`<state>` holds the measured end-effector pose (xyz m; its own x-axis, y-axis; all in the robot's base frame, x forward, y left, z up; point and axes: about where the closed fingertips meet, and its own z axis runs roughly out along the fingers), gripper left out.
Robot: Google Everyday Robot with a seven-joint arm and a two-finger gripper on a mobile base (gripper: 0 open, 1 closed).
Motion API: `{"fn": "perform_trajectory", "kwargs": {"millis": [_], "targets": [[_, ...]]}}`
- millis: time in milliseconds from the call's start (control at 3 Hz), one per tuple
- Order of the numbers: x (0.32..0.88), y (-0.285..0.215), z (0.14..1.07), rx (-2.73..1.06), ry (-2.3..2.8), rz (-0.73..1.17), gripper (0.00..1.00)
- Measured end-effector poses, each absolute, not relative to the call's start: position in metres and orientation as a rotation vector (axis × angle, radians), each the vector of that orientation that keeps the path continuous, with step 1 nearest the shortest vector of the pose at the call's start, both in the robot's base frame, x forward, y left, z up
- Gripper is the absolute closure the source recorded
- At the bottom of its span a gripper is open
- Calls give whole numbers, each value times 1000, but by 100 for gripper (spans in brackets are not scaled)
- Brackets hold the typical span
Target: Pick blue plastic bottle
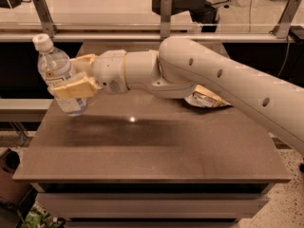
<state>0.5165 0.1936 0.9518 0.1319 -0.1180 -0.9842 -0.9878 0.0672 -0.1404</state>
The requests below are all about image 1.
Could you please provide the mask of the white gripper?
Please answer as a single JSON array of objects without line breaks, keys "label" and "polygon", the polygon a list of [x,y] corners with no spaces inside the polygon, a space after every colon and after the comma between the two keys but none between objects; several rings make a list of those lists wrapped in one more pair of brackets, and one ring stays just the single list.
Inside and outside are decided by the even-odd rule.
[{"label": "white gripper", "polygon": [[47,89],[52,96],[61,100],[90,98],[101,89],[110,94],[125,93],[125,56],[126,51],[120,49],[106,51],[98,58],[95,54],[72,58],[70,62],[77,74]]}]

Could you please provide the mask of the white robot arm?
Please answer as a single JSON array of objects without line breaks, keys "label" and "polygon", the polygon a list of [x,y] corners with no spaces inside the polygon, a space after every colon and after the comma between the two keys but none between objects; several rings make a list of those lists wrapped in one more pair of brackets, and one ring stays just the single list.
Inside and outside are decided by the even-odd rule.
[{"label": "white robot arm", "polygon": [[112,50],[50,88],[59,99],[88,98],[99,89],[118,94],[141,89],[181,99],[197,85],[218,94],[304,155],[304,89],[224,57],[189,39],[170,37],[158,50]]}]

